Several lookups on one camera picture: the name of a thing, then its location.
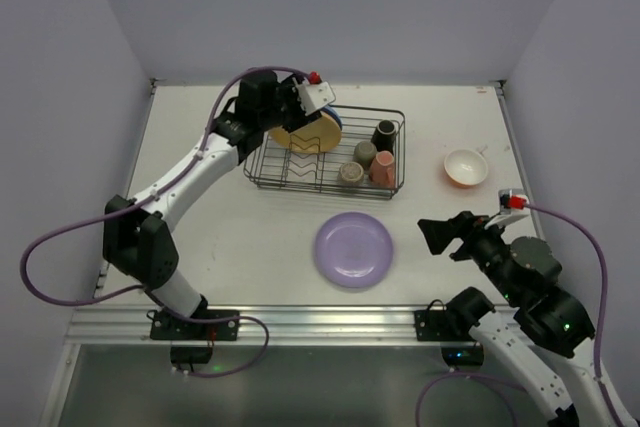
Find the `blue plate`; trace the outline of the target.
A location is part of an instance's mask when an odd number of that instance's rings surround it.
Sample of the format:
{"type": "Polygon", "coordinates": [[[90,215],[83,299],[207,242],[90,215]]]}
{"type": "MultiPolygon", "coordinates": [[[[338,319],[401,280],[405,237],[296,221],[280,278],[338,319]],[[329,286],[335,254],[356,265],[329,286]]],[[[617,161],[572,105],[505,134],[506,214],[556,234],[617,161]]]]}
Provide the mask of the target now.
{"type": "Polygon", "coordinates": [[[322,111],[327,115],[329,115],[338,124],[340,129],[343,129],[343,123],[342,123],[341,117],[333,107],[326,106],[322,109],[322,111]]]}

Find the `yellow plate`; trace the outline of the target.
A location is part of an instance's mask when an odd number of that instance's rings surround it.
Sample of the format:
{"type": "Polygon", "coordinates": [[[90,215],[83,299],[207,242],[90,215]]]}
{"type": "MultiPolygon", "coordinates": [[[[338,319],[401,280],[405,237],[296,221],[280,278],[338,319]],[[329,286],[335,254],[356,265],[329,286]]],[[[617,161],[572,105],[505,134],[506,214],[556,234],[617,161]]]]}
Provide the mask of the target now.
{"type": "Polygon", "coordinates": [[[341,141],[342,130],[338,122],[327,113],[300,129],[287,132],[282,127],[269,131],[269,136],[281,147],[295,153],[318,154],[328,152],[341,141]]]}

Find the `orange white bowl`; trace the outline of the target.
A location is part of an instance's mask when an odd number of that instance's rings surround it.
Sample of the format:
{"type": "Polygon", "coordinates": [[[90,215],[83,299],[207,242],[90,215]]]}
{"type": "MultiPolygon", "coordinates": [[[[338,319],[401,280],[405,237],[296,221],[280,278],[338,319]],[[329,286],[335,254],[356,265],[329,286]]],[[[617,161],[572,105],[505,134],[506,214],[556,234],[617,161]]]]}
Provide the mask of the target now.
{"type": "Polygon", "coordinates": [[[444,158],[443,168],[450,181],[464,188],[480,185],[489,174],[486,159],[477,151],[470,149],[449,152],[444,158]]]}

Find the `purple plate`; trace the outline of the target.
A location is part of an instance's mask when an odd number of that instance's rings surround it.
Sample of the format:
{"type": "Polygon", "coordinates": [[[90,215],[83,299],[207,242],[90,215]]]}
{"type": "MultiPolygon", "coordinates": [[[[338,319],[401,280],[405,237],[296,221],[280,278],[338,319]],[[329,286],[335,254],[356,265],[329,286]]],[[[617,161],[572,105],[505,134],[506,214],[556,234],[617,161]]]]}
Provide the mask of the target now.
{"type": "Polygon", "coordinates": [[[377,218],[343,212],[319,228],[313,242],[316,269],[330,283],[368,289],[385,279],[394,261],[394,242],[377,218]]]}

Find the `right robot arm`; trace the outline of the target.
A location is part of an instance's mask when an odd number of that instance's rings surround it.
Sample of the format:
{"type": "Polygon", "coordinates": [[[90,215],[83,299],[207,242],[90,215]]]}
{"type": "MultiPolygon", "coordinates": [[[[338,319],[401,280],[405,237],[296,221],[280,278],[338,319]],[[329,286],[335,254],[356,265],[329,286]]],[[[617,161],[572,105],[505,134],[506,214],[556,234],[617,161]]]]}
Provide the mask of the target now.
{"type": "Polygon", "coordinates": [[[523,236],[507,243],[506,227],[526,213],[494,216],[463,211],[417,225],[429,251],[442,254],[461,240],[451,259],[473,261],[514,308],[520,341],[495,305],[475,287],[446,302],[439,316],[456,338],[469,337],[492,352],[530,395],[549,426],[636,426],[602,364],[601,338],[583,304],[563,289],[562,271],[549,245],[523,236]]]}

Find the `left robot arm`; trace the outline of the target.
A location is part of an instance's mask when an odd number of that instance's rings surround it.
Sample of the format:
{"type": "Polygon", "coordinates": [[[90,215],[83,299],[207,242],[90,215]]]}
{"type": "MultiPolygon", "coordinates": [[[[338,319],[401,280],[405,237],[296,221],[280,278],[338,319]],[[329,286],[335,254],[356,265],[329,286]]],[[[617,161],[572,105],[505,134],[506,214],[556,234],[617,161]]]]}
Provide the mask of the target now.
{"type": "Polygon", "coordinates": [[[132,198],[114,196],[105,206],[102,254],[172,316],[198,319],[207,307],[178,270],[173,231],[190,207],[263,143],[267,131],[294,132],[321,117],[335,100],[318,74],[252,68],[230,84],[232,98],[219,94],[204,132],[191,151],[159,180],[132,198]]]}

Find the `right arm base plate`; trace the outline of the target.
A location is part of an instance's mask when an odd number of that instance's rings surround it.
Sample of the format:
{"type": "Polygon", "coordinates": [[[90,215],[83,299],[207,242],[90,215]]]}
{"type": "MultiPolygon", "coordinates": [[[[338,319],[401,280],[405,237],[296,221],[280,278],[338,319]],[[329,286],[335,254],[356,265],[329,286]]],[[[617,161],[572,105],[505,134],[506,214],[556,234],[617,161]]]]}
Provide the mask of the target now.
{"type": "Polygon", "coordinates": [[[479,320],[494,312],[492,304],[439,299],[426,308],[415,310],[414,329],[419,342],[470,342],[469,331],[479,325],[479,320]]]}

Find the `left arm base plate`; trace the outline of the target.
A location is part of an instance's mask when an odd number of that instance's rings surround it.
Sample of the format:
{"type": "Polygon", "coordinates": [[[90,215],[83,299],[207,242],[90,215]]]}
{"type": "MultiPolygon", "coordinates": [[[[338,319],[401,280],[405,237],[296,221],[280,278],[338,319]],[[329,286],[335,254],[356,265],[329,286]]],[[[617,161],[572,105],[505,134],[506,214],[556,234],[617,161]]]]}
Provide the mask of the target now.
{"type": "Polygon", "coordinates": [[[211,310],[199,308],[191,319],[207,320],[194,323],[179,320],[165,309],[150,310],[150,338],[156,341],[236,341],[240,320],[237,310],[211,310]]]}

